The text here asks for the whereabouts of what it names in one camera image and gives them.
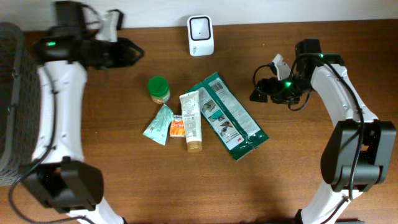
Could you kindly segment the green lid jar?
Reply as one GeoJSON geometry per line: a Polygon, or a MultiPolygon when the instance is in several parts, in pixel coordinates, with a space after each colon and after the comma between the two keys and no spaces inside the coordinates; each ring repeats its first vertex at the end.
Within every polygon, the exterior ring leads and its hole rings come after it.
{"type": "Polygon", "coordinates": [[[170,99],[169,84],[164,77],[152,77],[148,81],[147,87],[153,102],[164,104],[170,99]]]}

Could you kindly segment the white Pantene tube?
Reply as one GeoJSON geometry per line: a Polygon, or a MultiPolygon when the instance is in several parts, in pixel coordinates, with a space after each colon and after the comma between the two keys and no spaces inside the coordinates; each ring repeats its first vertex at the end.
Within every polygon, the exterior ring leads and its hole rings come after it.
{"type": "Polygon", "coordinates": [[[202,150],[202,136],[199,91],[196,90],[180,95],[179,98],[187,151],[190,153],[200,152],[202,150]]]}

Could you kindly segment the green 3M glove packet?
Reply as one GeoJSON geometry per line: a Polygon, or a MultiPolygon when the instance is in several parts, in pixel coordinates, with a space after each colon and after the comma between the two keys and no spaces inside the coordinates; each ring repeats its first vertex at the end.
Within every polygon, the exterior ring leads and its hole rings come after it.
{"type": "Polygon", "coordinates": [[[217,72],[188,90],[193,91],[199,92],[202,116],[234,160],[269,139],[217,72]]]}

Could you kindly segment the teal foil sachet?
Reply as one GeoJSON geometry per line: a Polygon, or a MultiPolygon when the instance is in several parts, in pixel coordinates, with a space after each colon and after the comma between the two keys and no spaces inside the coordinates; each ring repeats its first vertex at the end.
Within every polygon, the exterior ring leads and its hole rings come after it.
{"type": "Polygon", "coordinates": [[[173,121],[173,118],[173,111],[164,104],[156,114],[155,118],[151,121],[150,125],[145,129],[143,135],[164,146],[167,141],[169,126],[173,121]]]}

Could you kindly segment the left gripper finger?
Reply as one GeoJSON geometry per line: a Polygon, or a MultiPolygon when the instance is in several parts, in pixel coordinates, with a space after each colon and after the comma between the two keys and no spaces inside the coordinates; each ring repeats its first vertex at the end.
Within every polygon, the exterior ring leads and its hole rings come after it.
{"type": "Polygon", "coordinates": [[[118,44],[122,46],[127,52],[132,53],[133,56],[144,56],[145,51],[130,39],[119,37],[118,44]]]}
{"type": "Polygon", "coordinates": [[[144,55],[136,55],[136,56],[123,56],[121,59],[121,66],[122,67],[131,67],[135,65],[140,59],[142,59],[144,55]]]}

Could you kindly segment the orange tissue pack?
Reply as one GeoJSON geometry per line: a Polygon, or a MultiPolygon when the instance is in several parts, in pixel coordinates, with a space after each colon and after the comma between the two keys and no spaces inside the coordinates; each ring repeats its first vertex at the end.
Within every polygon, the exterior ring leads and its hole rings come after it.
{"type": "Polygon", "coordinates": [[[169,135],[172,138],[184,138],[185,128],[182,115],[173,115],[173,120],[170,124],[169,135]]]}

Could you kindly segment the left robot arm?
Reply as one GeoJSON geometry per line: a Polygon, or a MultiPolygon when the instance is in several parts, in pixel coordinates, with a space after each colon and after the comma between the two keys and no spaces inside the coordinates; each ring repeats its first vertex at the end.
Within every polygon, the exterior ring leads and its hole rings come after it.
{"type": "Polygon", "coordinates": [[[130,67],[144,51],[118,37],[123,13],[112,9],[96,15],[98,29],[88,30],[87,5],[57,1],[57,23],[34,45],[40,79],[39,138],[32,165],[19,179],[45,208],[64,221],[124,223],[104,198],[101,171],[85,162],[81,145],[83,92],[89,67],[130,67]]]}

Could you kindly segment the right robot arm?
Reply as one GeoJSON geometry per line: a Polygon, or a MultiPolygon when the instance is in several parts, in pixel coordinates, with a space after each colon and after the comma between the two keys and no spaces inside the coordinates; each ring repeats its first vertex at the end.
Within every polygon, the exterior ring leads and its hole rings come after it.
{"type": "Polygon", "coordinates": [[[340,54],[323,53],[318,39],[295,46],[288,66],[281,55],[266,65],[274,77],[253,78],[252,101],[285,104],[291,111],[302,95],[317,92],[333,123],[333,132],[321,156],[322,182],[291,223],[339,223],[347,206],[374,185],[384,182],[397,130],[381,121],[354,89],[340,54]]]}

